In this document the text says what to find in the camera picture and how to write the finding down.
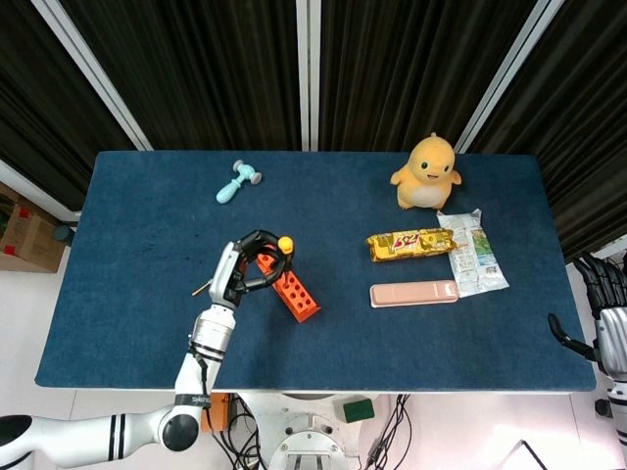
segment toy hammer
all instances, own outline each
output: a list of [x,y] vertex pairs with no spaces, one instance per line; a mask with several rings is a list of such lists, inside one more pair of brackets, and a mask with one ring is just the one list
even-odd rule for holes
[[241,160],[238,160],[233,164],[233,171],[237,171],[239,176],[236,179],[231,179],[231,182],[224,186],[216,194],[216,201],[220,204],[228,203],[235,195],[237,190],[242,187],[242,183],[245,179],[250,179],[251,184],[259,184],[262,180],[262,174],[256,171],[249,164],[244,164]]

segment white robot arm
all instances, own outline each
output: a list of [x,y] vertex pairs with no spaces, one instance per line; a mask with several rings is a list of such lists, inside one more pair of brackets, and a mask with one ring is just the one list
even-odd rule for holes
[[[212,305],[203,311],[190,336],[189,350],[174,384],[174,405],[150,413],[119,414],[79,421],[58,421],[26,415],[0,418],[0,470],[32,468],[35,450],[56,465],[73,468],[120,460],[148,444],[172,451],[190,448],[200,433],[201,413],[210,406],[210,392],[235,328],[234,310],[244,294],[270,286],[291,268],[289,253],[278,239],[256,230],[229,242],[210,281]],[[259,254],[275,259],[267,276],[245,280],[246,267]]]

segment yellow ball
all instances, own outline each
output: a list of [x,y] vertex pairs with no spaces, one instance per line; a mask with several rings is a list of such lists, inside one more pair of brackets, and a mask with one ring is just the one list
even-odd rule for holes
[[290,237],[281,237],[278,239],[278,248],[283,255],[291,255],[294,251],[294,240]]

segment pink pencil case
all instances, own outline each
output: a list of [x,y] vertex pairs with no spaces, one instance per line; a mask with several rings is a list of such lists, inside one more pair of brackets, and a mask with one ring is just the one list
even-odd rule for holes
[[455,281],[402,282],[370,286],[370,304],[382,306],[423,306],[449,304],[458,300]]

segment black cable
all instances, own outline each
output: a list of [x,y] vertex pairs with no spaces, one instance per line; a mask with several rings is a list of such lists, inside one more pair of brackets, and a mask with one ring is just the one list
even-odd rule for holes
[[405,419],[407,419],[409,427],[410,427],[410,435],[408,439],[408,444],[406,446],[405,452],[403,456],[396,464],[393,470],[398,470],[401,464],[405,461],[407,457],[410,447],[411,447],[411,439],[413,434],[413,429],[411,426],[410,415],[405,409],[405,405],[410,398],[409,395],[398,395],[396,398],[396,405],[390,414],[390,418],[388,419],[385,428],[383,428],[383,432],[381,433],[381,437],[376,445],[370,452],[368,456],[367,463],[365,465],[365,470],[369,468],[374,468],[374,470],[383,470],[388,464],[388,454],[390,448],[392,447],[392,443],[396,438],[396,434],[399,430],[399,427],[403,423]]
[[538,456],[538,454],[533,451],[533,448],[531,448],[531,446],[529,446],[529,444],[527,444],[527,442],[524,439],[521,440],[520,442],[525,446],[527,450],[529,450],[529,453],[536,460],[536,462],[538,462],[538,465],[540,465],[540,468],[542,468],[542,470],[549,470],[547,466],[544,464],[544,462],[540,460],[540,457]]
[[[233,399],[233,402],[237,402],[237,401],[241,401],[242,408],[244,409],[244,411],[238,412],[235,416],[233,416],[228,422],[226,431],[220,433],[220,438],[222,439],[222,442],[223,442],[223,449],[230,450],[229,460],[231,461],[231,469],[235,470],[239,466],[242,469],[262,467],[264,468],[264,470],[267,470],[261,458],[261,449],[260,449],[260,444],[259,444],[259,430],[258,429],[255,429],[255,431],[251,433],[251,435],[248,437],[248,440],[240,448],[238,448],[238,446],[236,446],[235,443],[233,442],[233,437],[231,436],[231,433],[233,431],[233,426],[237,422],[238,419],[244,418],[246,420],[246,418],[250,418],[253,421],[255,421],[255,417],[253,416],[253,413],[251,412],[249,407],[246,405],[246,403],[243,400],[241,400],[241,398]],[[252,467],[251,464],[247,463],[246,460],[247,459],[250,460],[254,458],[257,458],[258,462],[254,464],[256,465],[255,467]]]
[[209,423],[209,427],[211,428],[209,430],[209,432],[212,435],[212,438],[214,438],[214,441],[216,441],[217,445],[219,446],[219,448],[222,449],[222,451],[224,452],[224,454],[226,454],[226,457],[228,458],[228,461],[231,462],[231,466],[235,466],[235,462],[233,461],[233,459],[231,458],[231,454],[229,453],[228,450],[226,450],[226,447],[224,447],[222,445],[222,443],[217,439],[216,435],[214,434],[214,427],[212,426],[212,418],[209,415],[209,409],[205,408],[205,414],[207,416],[207,422]]

